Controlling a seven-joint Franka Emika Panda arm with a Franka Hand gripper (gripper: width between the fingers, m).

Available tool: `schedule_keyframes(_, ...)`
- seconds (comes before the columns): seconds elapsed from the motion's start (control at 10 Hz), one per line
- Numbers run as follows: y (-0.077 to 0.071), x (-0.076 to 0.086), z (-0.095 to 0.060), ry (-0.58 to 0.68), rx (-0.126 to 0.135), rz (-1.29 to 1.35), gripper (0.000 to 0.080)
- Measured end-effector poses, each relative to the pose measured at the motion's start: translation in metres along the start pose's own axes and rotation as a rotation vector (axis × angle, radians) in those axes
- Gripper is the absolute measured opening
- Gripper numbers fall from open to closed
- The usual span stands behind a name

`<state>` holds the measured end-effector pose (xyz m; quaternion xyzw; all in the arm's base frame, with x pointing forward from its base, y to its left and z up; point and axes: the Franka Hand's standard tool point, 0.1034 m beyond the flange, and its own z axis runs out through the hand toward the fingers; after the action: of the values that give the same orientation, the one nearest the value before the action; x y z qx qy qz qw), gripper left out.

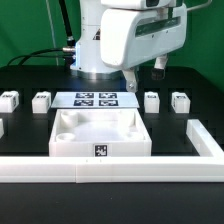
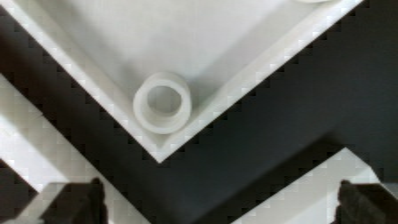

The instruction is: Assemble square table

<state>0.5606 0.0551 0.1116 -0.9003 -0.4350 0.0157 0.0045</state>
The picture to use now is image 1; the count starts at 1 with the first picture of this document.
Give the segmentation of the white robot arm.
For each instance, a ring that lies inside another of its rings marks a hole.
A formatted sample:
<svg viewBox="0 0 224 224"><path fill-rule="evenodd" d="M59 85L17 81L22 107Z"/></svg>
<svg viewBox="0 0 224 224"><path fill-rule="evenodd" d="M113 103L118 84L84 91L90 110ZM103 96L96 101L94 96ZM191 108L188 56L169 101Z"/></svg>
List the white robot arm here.
<svg viewBox="0 0 224 224"><path fill-rule="evenodd" d="M90 80L126 79L137 90L137 69L155 62L152 78L165 77L168 54L184 45L187 7L183 0L80 0L81 37L73 74Z"/></svg>

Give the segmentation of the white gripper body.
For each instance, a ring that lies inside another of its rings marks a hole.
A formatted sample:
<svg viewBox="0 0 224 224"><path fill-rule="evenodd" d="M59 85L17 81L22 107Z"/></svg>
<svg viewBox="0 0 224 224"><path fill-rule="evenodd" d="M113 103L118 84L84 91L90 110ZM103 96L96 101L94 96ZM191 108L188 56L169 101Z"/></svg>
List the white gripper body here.
<svg viewBox="0 0 224 224"><path fill-rule="evenodd" d="M100 54L126 70L181 48L186 39L184 3L103 3Z"/></svg>

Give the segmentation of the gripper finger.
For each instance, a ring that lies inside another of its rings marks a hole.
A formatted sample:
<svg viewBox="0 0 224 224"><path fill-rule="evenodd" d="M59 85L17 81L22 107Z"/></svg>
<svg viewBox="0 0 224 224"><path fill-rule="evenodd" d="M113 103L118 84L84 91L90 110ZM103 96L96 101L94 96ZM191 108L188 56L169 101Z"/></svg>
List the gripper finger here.
<svg viewBox="0 0 224 224"><path fill-rule="evenodd" d="M152 79L159 81L165 78L166 64L168 61L167 55L162 55L156 58L154 67L151 70Z"/></svg>
<svg viewBox="0 0 224 224"><path fill-rule="evenodd" d="M138 90L138 78L135 68L123 70L123 75L126 80L126 90L128 92L136 93Z"/></svg>

